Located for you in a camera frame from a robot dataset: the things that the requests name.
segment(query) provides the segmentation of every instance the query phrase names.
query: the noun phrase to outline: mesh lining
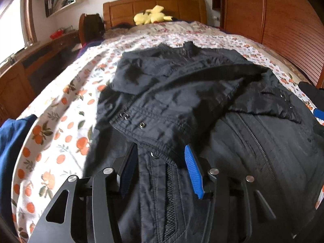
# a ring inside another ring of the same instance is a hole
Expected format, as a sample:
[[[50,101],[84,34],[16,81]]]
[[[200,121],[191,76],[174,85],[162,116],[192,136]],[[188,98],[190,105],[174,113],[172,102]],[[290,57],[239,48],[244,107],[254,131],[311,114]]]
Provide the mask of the mesh lining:
[[[174,208],[172,170],[166,165],[166,210],[165,210],[164,239],[171,236],[176,230],[176,212]]]

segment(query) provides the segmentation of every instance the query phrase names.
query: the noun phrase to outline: wooden desk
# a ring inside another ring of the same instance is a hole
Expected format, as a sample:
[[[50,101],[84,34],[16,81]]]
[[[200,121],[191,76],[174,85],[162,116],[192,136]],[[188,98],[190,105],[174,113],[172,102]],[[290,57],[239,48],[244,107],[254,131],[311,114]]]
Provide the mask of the wooden desk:
[[[35,89],[31,83],[33,76],[46,69],[50,62],[57,61],[61,51],[76,43],[80,43],[78,31],[35,45],[26,49],[22,57],[0,75],[0,125],[8,118],[16,119],[48,84],[39,81],[41,88]]]

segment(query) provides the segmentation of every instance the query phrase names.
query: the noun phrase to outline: wooden headboard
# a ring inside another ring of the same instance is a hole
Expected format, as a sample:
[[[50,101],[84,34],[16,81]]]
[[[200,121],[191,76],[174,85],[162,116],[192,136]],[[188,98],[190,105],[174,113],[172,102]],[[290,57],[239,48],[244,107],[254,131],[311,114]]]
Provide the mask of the wooden headboard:
[[[324,86],[324,26],[307,0],[222,0],[221,27],[273,49]]]
[[[122,22],[134,24],[135,14],[157,4],[164,7],[163,13],[166,15],[207,24],[205,0],[117,0],[103,4],[105,27],[109,29]]]

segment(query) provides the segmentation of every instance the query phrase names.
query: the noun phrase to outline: black jacket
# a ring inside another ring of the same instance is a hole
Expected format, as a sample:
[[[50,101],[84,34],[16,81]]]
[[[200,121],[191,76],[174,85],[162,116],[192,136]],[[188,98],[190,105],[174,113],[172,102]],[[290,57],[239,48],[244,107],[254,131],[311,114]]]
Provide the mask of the black jacket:
[[[192,190],[184,163],[191,143],[222,173],[254,176],[297,234],[313,218],[324,183],[316,123],[270,69],[236,51],[161,44],[123,54],[99,98],[84,176],[137,143],[138,173],[115,204],[123,242],[200,242],[209,201]],[[235,216],[229,242],[241,237]]]

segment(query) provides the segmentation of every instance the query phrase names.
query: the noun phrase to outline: window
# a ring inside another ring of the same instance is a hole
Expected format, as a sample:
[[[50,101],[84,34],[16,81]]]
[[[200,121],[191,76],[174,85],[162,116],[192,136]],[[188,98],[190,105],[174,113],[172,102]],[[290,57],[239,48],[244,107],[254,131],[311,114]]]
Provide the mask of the window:
[[[14,0],[0,18],[0,63],[25,47],[20,17],[20,0]]]

